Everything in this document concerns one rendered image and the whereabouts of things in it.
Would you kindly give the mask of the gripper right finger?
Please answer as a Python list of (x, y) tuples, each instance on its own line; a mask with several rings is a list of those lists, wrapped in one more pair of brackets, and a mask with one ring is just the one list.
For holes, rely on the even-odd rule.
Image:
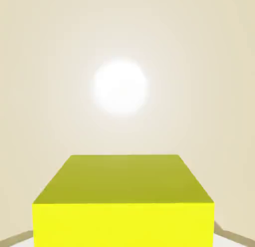
[(255, 247), (255, 240), (226, 231), (214, 221), (214, 247)]

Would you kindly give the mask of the small yellow cube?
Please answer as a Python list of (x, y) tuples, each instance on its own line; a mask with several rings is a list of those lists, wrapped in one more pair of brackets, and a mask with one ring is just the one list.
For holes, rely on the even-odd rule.
[(34, 247), (213, 247), (214, 208), (176, 154), (72, 155), (32, 204)]

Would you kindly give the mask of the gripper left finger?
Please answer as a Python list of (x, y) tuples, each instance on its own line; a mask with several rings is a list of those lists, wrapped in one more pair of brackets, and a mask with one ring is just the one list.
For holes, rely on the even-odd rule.
[(33, 231), (26, 231), (0, 241), (0, 247), (27, 247), (32, 244)]

